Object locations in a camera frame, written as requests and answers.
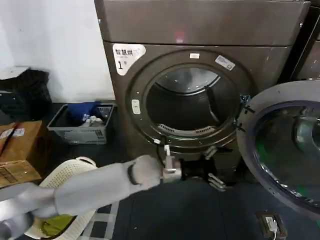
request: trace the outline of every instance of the dryer drum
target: dryer drum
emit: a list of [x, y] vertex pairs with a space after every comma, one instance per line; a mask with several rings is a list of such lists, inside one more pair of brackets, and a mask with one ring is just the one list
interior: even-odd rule
[[214, 70], [181, 67], [160, 74], [146, 97], [148, 115], [162, 131], [194, 137], [210, 134], [236, 112], [234, 84]]

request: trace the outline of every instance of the cardboard box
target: cardboard box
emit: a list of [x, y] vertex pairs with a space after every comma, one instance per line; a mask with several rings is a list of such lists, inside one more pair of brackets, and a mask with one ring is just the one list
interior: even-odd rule
[[0, 126], [0, 188], [41, 180], [49, 153], [50, 139], [42, 121]]

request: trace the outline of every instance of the washing machine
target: washing machine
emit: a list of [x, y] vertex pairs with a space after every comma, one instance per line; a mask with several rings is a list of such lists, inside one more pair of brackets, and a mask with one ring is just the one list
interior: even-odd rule
[[310, 3], [291, 0], [96, 0], [132, 158], [195, 160], [210, 146], [234, 172], [240, 110], [273, 86]]
[[312, 1], [280, 82], [320, 79], [320, 2]]

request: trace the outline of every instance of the number 1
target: number 1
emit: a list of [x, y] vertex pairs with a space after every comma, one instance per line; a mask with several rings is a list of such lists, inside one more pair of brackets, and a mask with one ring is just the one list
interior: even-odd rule
[[119, 66], [120, 66], [119, 69], [123, 69], [122, 66], [121, 66], [121, 62], [118, 61], [118, 63], [119, 63]]

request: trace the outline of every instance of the plastic crate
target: plastic crate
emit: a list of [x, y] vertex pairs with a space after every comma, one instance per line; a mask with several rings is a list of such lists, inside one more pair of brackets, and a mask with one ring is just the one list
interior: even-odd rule
[[114, 107], [114, 104], [101, 104], [97, 107], [104, 116], [104, 126], [68, 126], [68, 105], [65, 104], [47, 128], [69, 144], [106, 144], [114, 132], [111, 123]]

